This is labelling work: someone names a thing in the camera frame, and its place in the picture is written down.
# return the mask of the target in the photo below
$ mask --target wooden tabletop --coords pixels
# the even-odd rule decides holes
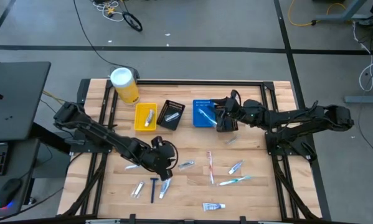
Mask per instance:
[[[90,82],[85,112],[95,121],[100,114],[105,84],[105,79],[93,79]],[[274,82],[274,86],[279,110],[295,110],[290,82]],[[240,93],[242,101],[262,101],[260,89],[255,86],[140,85],[139,102],[157,103],[158,114],[166,100],[186,105],[176,131],[158,126],[153,132],[136,132],[133,129],[135,106],[125,105],[119,99],[115,114],[117,134],[136,137],[148,143],[160,135],[177,146],[180,163],[192,159],[196,165],[183,171],[177,168],[173,170],[174,177],[163,199],[159,199],[161,181],[158,181],[154,203],[151,204],[150,178],[157,175],[143,168],[125,170],[125,167],[131,164],[117,152],[110,153],[98,217],[129,218],[130,214],[135,213],[137,218],[149,219],[239,220],[240,216],[246,216],[247,220],[281,220],[273,167],[271,157],[267,154],[264,131],[239,123],[237,132],[218,133],[215,129],[195,128],[192,124],[193,99],[223,98],[229,96],[232,89]],[[110,93],[105,124],[108,122],[113,91]],[[226,144],[225,142],[235,134],[240,136],[238,140],[233,144]],[[251,175],[253,179],[222,187],[211,186],[209,161],[206,156],[208,150],[212,152],[216,183],[243,175]],[[58,213],[65,212],[83,190],[90,158],[90,154],[84,154],[70,166]],[[244,160],[241,169],[233,175],[228,175],[229,169],[241,159]],[[321,217],[309,163],[299,156],[290,156],[289,161],[295,190],[311,211]],[[131,198],[132,190],[140,181],[145,182],[140,198]],[[285,189],[284,192],[290,217],[290,200]],[[94,193],[91,193],[89,213],[92,211]],[[203,202],[224,203],[226,208],[204,212]]]

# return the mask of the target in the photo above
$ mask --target blue basket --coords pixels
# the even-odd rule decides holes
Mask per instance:
[[[209,109],[214,107],[214,102],[210,100],[193,100],[193,125],[197,128],[212,128],[212,124],[199,113],[202,109],[210,118],[215,120],[215,113]]]

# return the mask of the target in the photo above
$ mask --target floor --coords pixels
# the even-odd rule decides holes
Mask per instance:
[[[143,23],[144,31],[138,33],[125,22],[106,20],[89,1],[76,2],[85,32],[93,45],[103,49],[100,54],[111,62],[137,68],[142,78],[288,80],[293,82],[300,105],[302,91],[307,106],[315,100],[321,105],[347,106],[357,121],[359,105],[347,105],[342,99],[362,94],[358,76],[370,64],[370,57],[354,41],[351,24],[293,26],[287,20],[291,0],[131,0],[128,9]],[[276,2],[285,20],[286,45]],[[359,12],[370,14],[372,2]],[[292,18],[307,22],[315,14],[324,14],[328,6],[328,2],[296,0]],[[331,13],[341,11],[331,9]],[[74,101],[82,78],[109,75],[111,65],[83,47],[88,42],[72,1],[0,0],[0,18],[3,13],[0,61],[50,61],[47,91]],[[357,29],[358,37],[367,33]],[[296,73],[290,72],[291,57]],[[55,110],[59,108],[55,101],[44,99]],[[56,131],[52,117],[53,112],[40,105],[35,120]],[[373,105],[363,107],[361,127],[373,144]],[[357,126],[342,133],[315,134],[314,141],[332,220],[373,223],[373,150]],[[57,162],[66,164],[68,157],[58,156]],[[55,178],[37,179],[33,197],[43,199],[63,186],[63,172],[51,177]],[[59,200],[60,194],[13,220],[53,217]]]

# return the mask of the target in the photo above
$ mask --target white lid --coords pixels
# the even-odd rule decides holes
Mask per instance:
[[[132,72],[128,68],[117,68],[110,75],[113,86],[118,88],[129,86],[133,79]]]

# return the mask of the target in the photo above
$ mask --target yellow tray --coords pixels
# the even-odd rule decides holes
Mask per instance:
[[[144,123],[149,116],[150,110],[154,110],[153,118],[149,126],[145,127]],[[157,103],[138,103],[135,108],[135,131],[154,131],[157,128]]]

